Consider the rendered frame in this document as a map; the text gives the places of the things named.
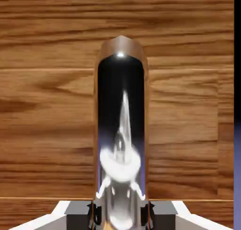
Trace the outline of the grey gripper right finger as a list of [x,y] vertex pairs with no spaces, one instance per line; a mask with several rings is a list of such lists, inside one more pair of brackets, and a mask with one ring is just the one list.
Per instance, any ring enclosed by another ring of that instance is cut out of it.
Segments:
[[150,201],[145,230],[233,230],[192,214],[183,201]]

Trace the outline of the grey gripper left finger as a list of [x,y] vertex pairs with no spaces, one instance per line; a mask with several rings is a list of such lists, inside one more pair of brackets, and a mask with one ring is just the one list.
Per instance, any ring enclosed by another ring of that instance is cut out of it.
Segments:
[[50,214],[9,230],[93,230],[92,201],[61,200]]

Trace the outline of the curved shiny metal handle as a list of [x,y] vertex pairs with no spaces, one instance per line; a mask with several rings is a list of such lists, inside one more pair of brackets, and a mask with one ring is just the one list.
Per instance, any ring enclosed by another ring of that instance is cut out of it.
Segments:
[[142,46],[107,40],[94,76],[96,230],[148,230],[148,68]]

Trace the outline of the wooden cabinet door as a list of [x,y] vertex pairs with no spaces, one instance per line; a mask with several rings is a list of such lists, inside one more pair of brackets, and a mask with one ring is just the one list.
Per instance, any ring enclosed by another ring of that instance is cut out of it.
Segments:
[[[214,199],[218,92],[213,69],[149,74],[148,194]],[[89,198],[93,71],[0,70],[0,198]]]

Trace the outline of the wooden cabinet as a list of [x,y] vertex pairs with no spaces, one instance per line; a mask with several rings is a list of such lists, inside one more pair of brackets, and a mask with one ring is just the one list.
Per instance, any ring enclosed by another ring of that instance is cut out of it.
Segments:
[[[176,199],[185,201],[194,214],[233,227],[233,2],[0,0],[0,70],[94,72],[102,43],[119,35],[143,46],[149,73],[154,69],[215,70],[217,197]],[[80,198],[1,197],[0,230],[50,213],[59,200]]]

